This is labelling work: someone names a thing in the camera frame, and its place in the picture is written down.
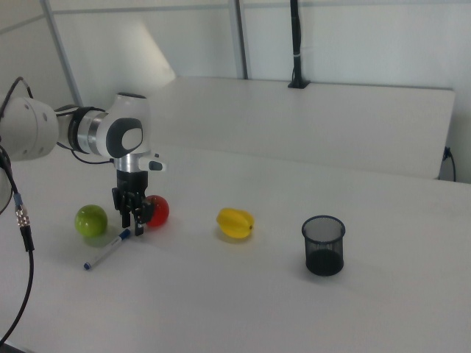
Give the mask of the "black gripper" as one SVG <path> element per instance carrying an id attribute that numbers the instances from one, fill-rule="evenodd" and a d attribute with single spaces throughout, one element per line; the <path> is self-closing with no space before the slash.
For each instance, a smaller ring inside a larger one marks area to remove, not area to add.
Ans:
<path id="1" fill-rule="evenodd" d="M 152 220 L 154 205 L 149 198 L 146 198 L 146 189 L 148 187 L 147 171 L 126 172 L 117 171 L 117 188 L 112 189 L 113 205 L 121 216 L 121 226 L 130 227 L 130 206 L 128 195 L 139 196 L 132 209 L 135 221 L 135 235 L 140 236 L 144 233 L 144 226 Z"/>

